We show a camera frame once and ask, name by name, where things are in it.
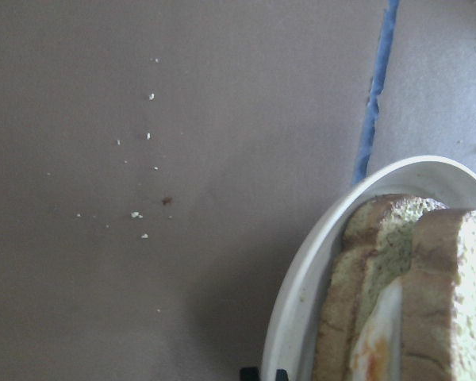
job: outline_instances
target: bread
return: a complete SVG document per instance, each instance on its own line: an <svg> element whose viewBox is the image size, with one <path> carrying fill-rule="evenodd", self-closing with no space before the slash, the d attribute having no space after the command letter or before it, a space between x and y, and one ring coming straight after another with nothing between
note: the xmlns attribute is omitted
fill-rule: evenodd
<svg viewBox="0 0 476 381"><path fill-rule="evenodd" d="M371 199L353 213L321 311L314 381L341 381L350 376L351 349L379 291L409 269L414 223L423 213L444 207L433 199L388 194Z"/></svg>
<svg viewBox="0 0 476 381"><path fill-rule="evenodd" d="M353 381L476 380L476 211L416 223L412 267L380 293L349 365Z"/></svg>

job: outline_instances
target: white container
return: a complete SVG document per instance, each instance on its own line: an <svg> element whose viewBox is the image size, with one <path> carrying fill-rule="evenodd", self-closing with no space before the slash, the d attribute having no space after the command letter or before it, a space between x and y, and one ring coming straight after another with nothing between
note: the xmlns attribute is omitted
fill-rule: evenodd
<svg viewBox="0 0 476 381"><path fill-rule="evenodd" d="M262 381L274 381L277 369L285 369L292 381L311 380L330 259L340 252L340 235L356 207L388 193L415 194L451 208L476 209L476 174L454 160L416 156L368 176L336 202L306 237L282 282L268 326Z"/></svg>

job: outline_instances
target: gray surface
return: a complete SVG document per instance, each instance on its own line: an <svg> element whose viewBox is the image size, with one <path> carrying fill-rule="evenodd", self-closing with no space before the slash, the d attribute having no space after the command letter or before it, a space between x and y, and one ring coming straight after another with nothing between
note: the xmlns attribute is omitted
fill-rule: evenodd
<svg viewBox="0 0 476 381"><path fill-rule="evenodd" d="M125 3L0 2L0 379L237 379L351 183L386 1Z"/></svg>
<svg viewBox="0 0 476 381"><path fill-rule="evenodd" d="M401 1L369 171L441 155L476 172L476 1Z"/></svg>

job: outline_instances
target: bowl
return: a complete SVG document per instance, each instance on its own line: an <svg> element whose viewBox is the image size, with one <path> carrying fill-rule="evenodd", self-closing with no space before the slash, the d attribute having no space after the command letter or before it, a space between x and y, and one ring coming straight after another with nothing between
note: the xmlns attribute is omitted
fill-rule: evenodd
<svg viewBox="0 0 476 381"><path fill-rule="evenodd" d="M262 381L274 381L277 369L292 380L311 379L319 314L345 223L367 199L390 193L476 209L476 174L445 157L415 156L367 176L335 202L304 240L282 282L268 325Z"/></svg>

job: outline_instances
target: bread slice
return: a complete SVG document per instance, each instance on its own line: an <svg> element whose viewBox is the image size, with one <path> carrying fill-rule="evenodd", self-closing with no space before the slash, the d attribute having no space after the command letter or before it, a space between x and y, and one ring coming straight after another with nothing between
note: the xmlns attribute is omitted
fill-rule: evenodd
<svg viewBox="0 0 476 381"><path fill-rule="evenodd" d="M402 379L476 380L476 210L423 216L402 282Z"/></svg>
<svg viewBox="0 0 476 381"><path fill-rule="evenodd" d="M379 291L410 266L414 223L445 205L407 194L378 196L351 216L321 311L314 381L349 377L348 358Z"/></svg>

